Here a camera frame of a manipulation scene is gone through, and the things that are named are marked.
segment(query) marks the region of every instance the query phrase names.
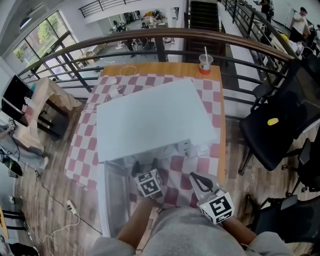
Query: floor below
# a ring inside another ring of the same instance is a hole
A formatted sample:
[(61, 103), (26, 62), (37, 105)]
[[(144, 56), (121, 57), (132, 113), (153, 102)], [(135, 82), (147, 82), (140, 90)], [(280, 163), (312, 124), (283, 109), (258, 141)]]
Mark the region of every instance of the floor below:
[[(82, 109), (83, 106), (80, 106), (69, 113), (70, 124), (62, 140), (53, 142), (47, 134), (39, 131), (41, 141), (45, 146), (45, 153), (50, 158), (46, 170), (41, 173), (41, 182), (37, 181), (34, 170), (29, 167), (23, 169), (23, 177), (16, 182), (15, 196), (23, 197), (23, 212), (30, 227), (40, 239), (67, 224), (75, 224), (78, 221), (76, 216), (67, 212), (52, 197), (63, 203), (64, 206), (66, 206), (66, 199), (72, 200), (79, 210), (80, 217), (99, 232), (101, 231), (97, 192), (77, 185), (74, 180), (65, 176), (64, 170), (69, 146)], [(317, 129), (314, 128), (301, 135), (298, 140), (294, 141), (292, 148), (302, 147), (307, 137), (313, 141), (316, 132)], [(293, 189), (297, 177), (294, 173), (281, 170), (281, 164), (274, 171), (267, 171), (255, 157), (250, 161), (244, 176), (239, 176), (237, 172), (246, 151), (247, 147), (239, 130), (239, 122), (227, 119), (225, 166), (227, 182), (225, 188), (233, 198), (236, 207), (235, 215), (247, 225), (251, 223), (253, 214), (251, 206), (245, 204), (246, 194), (250, 194), (258, 203), (267, 197), (283, 198), (288, 189)], [(290, 165), (295, 163), (294, 158), (289, 158), (284, 159), (282, 164), (287, 164), (288, 161)], [(300, 200), (307, 200), (318, 195), (308, 191), (301, 193), (301, 187), (298, 188), (296, 194)], [(35, 245), (40, 254), (44, 256), (87, 255), (95, 240), (101, 236), (87, 223), (81, 220), (79, 225), (69, 226), (58, 232), (54, 237), (55, 242), (47, 237), (44, 243)], [(26, 232), (20, 231), (18, 237), (21, 243), (30, 244), (27, 241)], [(308, 253), (312, 248), (312, 245), (308, 243), (295, 243), (288, 246), (297, 256)]]

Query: wooden handrail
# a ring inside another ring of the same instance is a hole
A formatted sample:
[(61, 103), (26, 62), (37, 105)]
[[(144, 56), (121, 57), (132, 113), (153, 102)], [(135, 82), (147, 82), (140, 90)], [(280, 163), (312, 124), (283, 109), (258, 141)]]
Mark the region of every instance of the wooden handrail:
[(185, 39), (187, 38), (187, 39), (201, 39), (201, 40), (207, 40), (207, 41), (218, 41), (218, 42), (223, 42), (231, 45), (240, 46), (243, 48), (248, 48), (257, 52), (261, 52), (265, 55), (273, 56), (285, 62), (294, 59), (293, 56), (283, 51), (279, 51), (271, 46), (265, 45), (260, 42), (255, 42), (253, 40), (243, 38), (240, 36), (232, 35), (232, 34), (202, 30), (202, 29), (194, 29), (194, 28), (165, 28), (165, 29), (150, 28), (150, 29), (143, 29), (143, 30), (123, 31), (119, 33), (113, 33), (107, 36), (96, 37), (96, 38), (88, 39), (85, 41), (81, 41), (79, 43), (63, 48), (59, 51), (56, 51), (38, 60), (34, 64), (30, 65), (29, 67), (21, 71), (18, 74), (18, 76), (21, 76), (24, 73), (32, 70), (33, 68), (39, 67), (43, 63), (63, 54), (67, 54), (76, 50), (80, 50), (80, 49), (95, 46), (95, 45), (108, 44), (112, 42), (139, 39), (139, 38), (185, 38)]

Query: staircase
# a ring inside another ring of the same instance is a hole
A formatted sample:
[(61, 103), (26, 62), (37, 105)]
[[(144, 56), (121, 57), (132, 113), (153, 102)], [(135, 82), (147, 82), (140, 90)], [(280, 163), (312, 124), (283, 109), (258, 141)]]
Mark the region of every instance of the staircase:
[[(216, 3), (192, 1), (190, 8), (190, 28), (199, 30), (219, 31), (218, 6)], [(203, 54), (206, 50), (209, 55), (224, 55), (221, 53), (223, 49), (221, 43), (212, 43), (199, 39), (188, 39), (186, 47), (187, 51), (199, 52)], [(188, 63), (199, 63), (198, 56), (188, 56)]]

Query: tree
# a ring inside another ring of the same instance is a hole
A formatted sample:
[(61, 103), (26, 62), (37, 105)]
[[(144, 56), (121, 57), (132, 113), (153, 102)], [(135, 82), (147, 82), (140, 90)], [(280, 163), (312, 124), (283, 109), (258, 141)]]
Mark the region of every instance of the tree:
[(13, 52), (21, 62), (24, 60), (24, 52), (20, 48), (15, 49)]
[(39, 43), (42, 44), (46, 42), (49, 39), (50, 34), (51, 34), (50, 25), (45, 20), (39, 25), (39, 31), (38, 31)]
[(53, 27), (54, 31), (58, 31), (58, 14), (54, 13), (49, 18), (48, 21), (50, 22), (51, 26)]

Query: wooden stool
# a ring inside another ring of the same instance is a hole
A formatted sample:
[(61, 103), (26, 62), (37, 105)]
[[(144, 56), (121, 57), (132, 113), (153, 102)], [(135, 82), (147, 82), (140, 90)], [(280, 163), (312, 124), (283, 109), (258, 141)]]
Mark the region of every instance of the wooden stool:
[(14, 220), (22, 220), (24, 221), (26, 218), (23, 212), (16, 212), (11, 210), (2, 210), (0, 206), (0, 226), (2, 228), (3, 235), (6, 239), (9, 239), (8, 230), (26, 230), (24, 226), (7, 226), (5, 218), (14, 219)]

